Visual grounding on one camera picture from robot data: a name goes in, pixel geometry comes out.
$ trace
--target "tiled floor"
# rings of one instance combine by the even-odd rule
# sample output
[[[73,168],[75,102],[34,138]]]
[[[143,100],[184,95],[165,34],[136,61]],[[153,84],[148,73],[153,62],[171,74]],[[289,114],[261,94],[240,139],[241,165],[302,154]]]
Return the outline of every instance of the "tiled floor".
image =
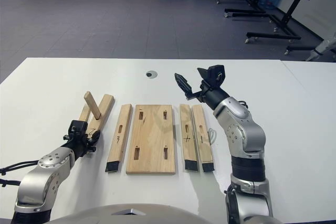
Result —
[[[0,82],[26,57],[282,59],[286,40],[244,44],[247,31],[272,32],[266,18],[223,18],[216,0],[1,0]],[[319,40],[293,23],[296,45]],[[322,57],[331,61],[331,54]]]

